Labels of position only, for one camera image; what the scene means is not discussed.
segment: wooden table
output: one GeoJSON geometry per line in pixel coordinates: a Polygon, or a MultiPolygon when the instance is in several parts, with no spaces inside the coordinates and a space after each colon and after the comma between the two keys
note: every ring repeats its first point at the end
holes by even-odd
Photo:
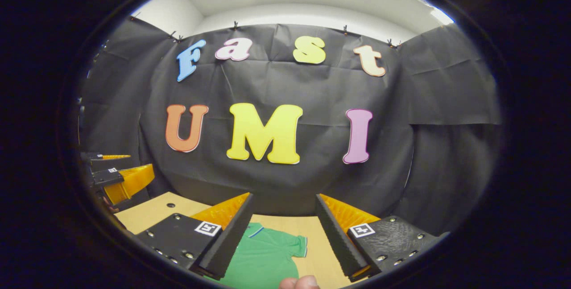
{"type": "MultiPolygon", "coordinates": [[[[206,204],[167,192],[138,206],[118,212],[116,216],[127,230],[138,234],[170,214],[180,213],[190,216],[209,207],[206,204]]],[[[351,284],[349,279],[343,275],[341,265],[331,249],[317,216],[290,217],[254,214],[250,221],[259,222],[265,228],[308,238],[307,256],[305,258],[293,257],[300,277],[314,275],[321,289],[336,289],[351,284]]]]}

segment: ceiling light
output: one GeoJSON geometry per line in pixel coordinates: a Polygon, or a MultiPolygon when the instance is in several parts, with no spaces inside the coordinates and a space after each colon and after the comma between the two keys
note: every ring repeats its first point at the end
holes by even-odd
{"type": "Polygon", "coordinates": [[[448,24],[451,24],[454,22],[446,13],[443,13],[438,8],[434,8],[430,12],[430,14],[433,15],[434,17],[436,17],[436,19],[438,19],[438,21],[440,21],[444,25],[448,25],[448,24]]]}

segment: green polo shirt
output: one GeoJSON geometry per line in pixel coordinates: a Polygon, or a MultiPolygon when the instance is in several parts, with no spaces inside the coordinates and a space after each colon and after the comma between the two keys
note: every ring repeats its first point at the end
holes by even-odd
{"type": "Polygon", "coordinates": [[[220,283],[236,289],[274,289],[299,276],[292,256],[307,256],[307,238],[250,223],[220,283]]]}

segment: black fabric curtain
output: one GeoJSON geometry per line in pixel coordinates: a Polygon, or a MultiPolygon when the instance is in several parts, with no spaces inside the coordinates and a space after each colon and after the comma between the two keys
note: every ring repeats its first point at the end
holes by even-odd
{"type": "Polygon", "coordinates": [[[454,228],[483,191],[501,144],[495,81],[477,49],[454,25],[397,48],[324,27],[251,25],[220,29],[181,42],[126,20],[109,36],[82,89],[84,151],[131,154],[153,163],[149,194],[176,192],[216,204],[243,192],[257,195],[256,213],[312,215],[323,193],[380,217],[397,214],[438,234],[454,228]],[[295,61],[301,36],[325,42],[319,65],[295,61]],[[253,41],[244,61],[221,61],[228,39],[253,41]],[[196,71],[177,82],[177,56],[204,39],[196,71]],[[353,49],[382,55],[382,77],[366,74],[353,49]],[[297,165],[226,156],[235,103],[251,103],[265,124],[282,104],[303,109],[296,132],[297,165]],[[187,138],[188,109],[204,104],[200,143],[182,153],[165,141],[166,108],[187,108],[179,125],[187,138]],[[350,134],[345,112],[363,108],[369,122],[365,163],[346,165],[350,134]]]}

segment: pink letter i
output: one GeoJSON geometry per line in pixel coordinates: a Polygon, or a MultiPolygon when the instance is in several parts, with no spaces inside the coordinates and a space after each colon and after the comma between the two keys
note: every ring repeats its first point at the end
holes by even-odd
{"type": "Polygon", "coordinates": [[[373,113],[360,108],[353,108],[348,110],[345,115],[351,121],[351,139],[349,139],[349,151],[343,157],[343,163],[363,163],[369,159],[367,131],[373,113]]]}

